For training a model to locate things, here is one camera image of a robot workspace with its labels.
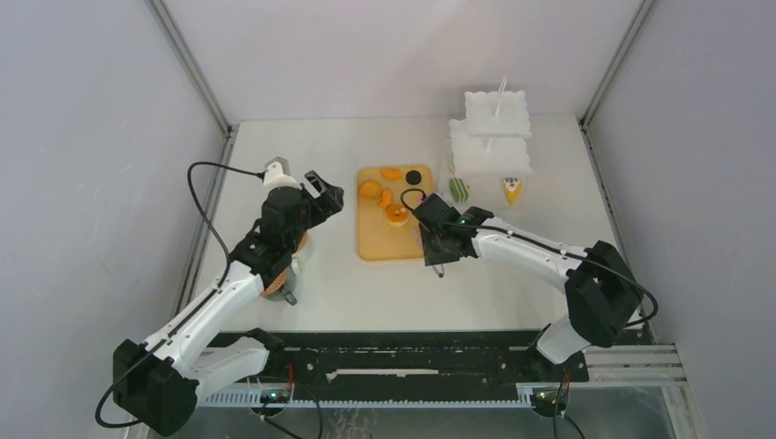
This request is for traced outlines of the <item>green layered cake slice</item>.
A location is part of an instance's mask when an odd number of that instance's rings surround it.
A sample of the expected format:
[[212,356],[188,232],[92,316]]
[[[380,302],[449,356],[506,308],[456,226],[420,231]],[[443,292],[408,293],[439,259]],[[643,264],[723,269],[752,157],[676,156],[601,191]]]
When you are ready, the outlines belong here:
[[463,203],[469,200],[469,186],[463,179],[458,177],[450,178],[448,181],[448,189],[452,199],[456,203]]

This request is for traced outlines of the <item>orange glazed donut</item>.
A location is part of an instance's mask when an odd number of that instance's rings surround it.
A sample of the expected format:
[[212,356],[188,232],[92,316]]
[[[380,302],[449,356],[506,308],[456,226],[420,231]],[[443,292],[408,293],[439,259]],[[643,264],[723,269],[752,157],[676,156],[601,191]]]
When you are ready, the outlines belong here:
[[385,209],[384,218],[388,225],[400,228],[409,222],[411,213],[402,204],[392,204]]

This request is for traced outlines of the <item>yellow cream cake slice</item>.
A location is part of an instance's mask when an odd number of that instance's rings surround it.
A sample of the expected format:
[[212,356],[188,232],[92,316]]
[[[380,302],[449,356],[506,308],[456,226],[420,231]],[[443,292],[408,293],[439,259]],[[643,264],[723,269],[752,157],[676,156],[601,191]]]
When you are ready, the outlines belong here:
[[505,177],[503,179],[505,197],[510,206],[515,206],[523,189],[523,182],[518,177]]

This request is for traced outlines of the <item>white three tier stand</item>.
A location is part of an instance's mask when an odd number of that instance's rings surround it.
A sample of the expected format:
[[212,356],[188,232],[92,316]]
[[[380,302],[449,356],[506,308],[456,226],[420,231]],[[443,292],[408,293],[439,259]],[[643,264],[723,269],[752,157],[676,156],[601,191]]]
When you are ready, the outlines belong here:
[[532,124],[526,91],[509,89],[506,75],[490,91],[463,93],[464,115],[448,121],[451,178],[518,177],[533,173],[528,152]]

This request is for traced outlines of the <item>pink handled metal tongs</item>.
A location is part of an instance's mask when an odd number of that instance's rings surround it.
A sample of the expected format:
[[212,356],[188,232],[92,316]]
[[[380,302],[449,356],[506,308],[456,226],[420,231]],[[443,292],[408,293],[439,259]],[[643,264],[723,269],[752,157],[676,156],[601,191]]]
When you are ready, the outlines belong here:
[[430,267],[437,278],[444,278],[446,271],[444,264],[439,261],[439,249],[435,243],[435,235],[422,224],[418,224],[416,240],[423,252],[425,266]]

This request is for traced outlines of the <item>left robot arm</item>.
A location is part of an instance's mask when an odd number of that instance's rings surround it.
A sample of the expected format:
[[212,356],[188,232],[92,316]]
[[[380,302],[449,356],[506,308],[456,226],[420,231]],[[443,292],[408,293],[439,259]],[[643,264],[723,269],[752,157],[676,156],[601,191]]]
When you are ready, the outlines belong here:
[[202,400],[231,383],[252,375],[273,381],[285,372],[285,355],[254,336],[203,351],[229,318],[291,268],[306,233],[342,211],[344,190],[314,171],[302,183],[267,171],[260,177],[268,188],[261,216],[227,252],[224,273],[157,332],[113,352],[105,396],[162,436],[179,431]]

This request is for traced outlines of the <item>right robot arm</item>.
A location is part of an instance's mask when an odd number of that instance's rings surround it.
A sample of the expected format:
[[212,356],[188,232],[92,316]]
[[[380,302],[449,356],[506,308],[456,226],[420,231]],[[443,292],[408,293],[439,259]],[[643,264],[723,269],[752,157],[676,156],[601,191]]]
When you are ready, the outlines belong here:
[[612,244],[564,244],[521,230],[493,212],[463,212],[438,194],[409,207],[421,236],[424,263],[438,266],[464,258],[501,262],[552,285],[566,298],[565,315],[534,341],[529,368],[539,380],[553,380],[576,353],[609,348],[627,328],[645,323],[633,316],[654,296],[636,281]]

